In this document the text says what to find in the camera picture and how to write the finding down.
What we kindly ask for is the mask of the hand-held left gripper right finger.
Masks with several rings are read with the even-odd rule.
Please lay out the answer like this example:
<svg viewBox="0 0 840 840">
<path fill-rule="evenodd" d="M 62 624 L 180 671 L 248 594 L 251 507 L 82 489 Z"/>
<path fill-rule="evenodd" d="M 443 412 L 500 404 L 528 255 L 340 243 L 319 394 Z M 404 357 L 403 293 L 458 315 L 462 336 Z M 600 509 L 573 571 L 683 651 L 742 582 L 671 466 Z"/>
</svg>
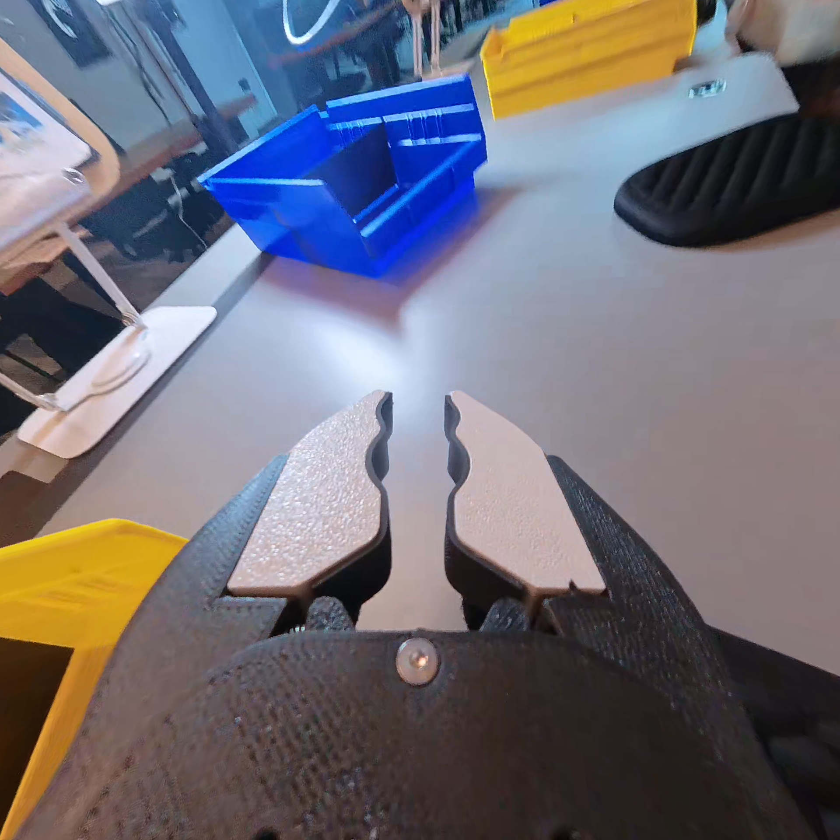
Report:
<svg viewBox="0 0 840 840">
<path fill-rule="evenodd" d="M 543 449 L 462 391 L 446 395 L 444 432 L 454 483 L 444 569 L 465 618 L 487 617 L 500 599 L 534 617 L 557 596 L 605 596 L 593 550 Z"/>
</svg>

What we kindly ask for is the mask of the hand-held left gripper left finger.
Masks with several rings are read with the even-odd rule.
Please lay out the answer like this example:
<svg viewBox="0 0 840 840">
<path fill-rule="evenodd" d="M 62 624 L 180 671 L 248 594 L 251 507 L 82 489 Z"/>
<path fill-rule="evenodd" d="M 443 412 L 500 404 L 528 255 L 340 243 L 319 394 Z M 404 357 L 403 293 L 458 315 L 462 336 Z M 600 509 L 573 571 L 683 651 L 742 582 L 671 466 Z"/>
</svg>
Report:
<svg viewBox="0 0 840 840">
<path fill-rule="evenodd" d="M 339 600 L 354 622 L 392 569 L 389 469 L 393 398 L 373 391 L 288 453 L 227 582 L 231 595 L 309 606 Z"/>
</svg>

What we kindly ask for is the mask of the white stand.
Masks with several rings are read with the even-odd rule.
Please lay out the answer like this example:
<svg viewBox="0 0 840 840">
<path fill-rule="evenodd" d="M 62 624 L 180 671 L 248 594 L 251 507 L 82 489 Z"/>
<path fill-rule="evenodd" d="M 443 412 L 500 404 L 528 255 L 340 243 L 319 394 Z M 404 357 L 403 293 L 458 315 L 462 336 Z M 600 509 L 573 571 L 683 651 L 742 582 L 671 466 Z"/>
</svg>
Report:
<svg viewBox="0 0 840 840">
<path fill-rule="evenodd" d="M 1 374 L 2 386 L 35 408 L 17 430 L 21 442 L 71 460 L 95 448 L 217 318 L 212 306 L 138 312 L 68 224 L 55 233 L 114 302 L 123 328 L 57 392 L 37 395 Z"/>
</svg>

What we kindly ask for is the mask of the blue plastic bin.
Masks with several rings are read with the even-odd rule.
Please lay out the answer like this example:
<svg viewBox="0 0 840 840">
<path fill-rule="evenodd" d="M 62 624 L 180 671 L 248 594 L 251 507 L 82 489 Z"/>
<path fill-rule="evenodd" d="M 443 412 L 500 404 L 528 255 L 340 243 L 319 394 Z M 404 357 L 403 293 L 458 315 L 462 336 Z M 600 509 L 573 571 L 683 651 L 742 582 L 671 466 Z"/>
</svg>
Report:
<svg viewBox="0 0 840 840">
<path fill-rule="evenodd" d="M 380 277 L 472 196 L 486 162 L 459 74 L 310 106 L 198 182 L 261 251 Z"/>
</svg>

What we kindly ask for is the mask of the black ribbed pad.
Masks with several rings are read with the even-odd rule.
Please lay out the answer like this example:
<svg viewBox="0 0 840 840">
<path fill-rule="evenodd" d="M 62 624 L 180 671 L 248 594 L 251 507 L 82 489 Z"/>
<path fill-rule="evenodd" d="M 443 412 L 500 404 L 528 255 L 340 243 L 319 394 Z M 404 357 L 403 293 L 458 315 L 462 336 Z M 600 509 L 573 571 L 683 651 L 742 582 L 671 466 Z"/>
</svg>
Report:
<svg viewBox="0 0 840 840">
<path fill-rule="evenodd" d="M 839 123 L 787 114 L 672 154 L 629 176 L 615 214 L 661 245 L 727 245 L 839 205 Z"/>
</svg>

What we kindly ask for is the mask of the wooden table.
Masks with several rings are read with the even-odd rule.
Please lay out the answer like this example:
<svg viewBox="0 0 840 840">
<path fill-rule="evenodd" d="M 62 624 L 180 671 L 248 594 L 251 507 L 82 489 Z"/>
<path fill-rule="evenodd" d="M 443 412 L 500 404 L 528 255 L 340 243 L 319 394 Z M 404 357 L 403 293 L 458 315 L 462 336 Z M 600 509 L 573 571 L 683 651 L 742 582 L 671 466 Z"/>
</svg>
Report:
<svg viewBox="0 0 840 840">
<path fill-rule="evenodd" d="M 119 155 L 121 180 L 138 181 L 203 142 L 199 118 L 185 118 L 154 132 Z"/>
</svg>

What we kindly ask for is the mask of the wood-edged display panel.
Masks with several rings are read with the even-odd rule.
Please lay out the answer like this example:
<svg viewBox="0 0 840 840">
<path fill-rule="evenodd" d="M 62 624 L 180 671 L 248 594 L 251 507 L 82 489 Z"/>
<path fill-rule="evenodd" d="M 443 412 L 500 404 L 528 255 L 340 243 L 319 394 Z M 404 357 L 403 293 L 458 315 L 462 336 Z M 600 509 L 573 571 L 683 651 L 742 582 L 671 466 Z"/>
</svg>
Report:
<svg viewBox="0 0 840 840">
<path fill-rule="evenodd" d="M 117 186 L 106 135 L 1 42 L 1 256 L 12 264 L 71 226 Z"/>
</svg>

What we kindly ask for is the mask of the yellow plastic bin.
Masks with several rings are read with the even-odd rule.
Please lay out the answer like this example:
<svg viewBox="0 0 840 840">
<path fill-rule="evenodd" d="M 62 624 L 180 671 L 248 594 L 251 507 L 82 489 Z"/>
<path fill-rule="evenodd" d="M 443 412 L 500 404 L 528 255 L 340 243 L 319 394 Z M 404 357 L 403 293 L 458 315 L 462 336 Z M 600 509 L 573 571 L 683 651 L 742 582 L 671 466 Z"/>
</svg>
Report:
<svg viewBox="0 0 840 840">
<path fill-rule="evenodd" d="M 123 630 L 185 545 L 109 519 L 2 548 L 2 838 L 46 791 Z"/>
<path fill-rule="evenodd" d="M 552 2 L 514 17 L 479 52 L 493 118 L 668 77 L 696 34 L 693 1 Z"/>
</svg>

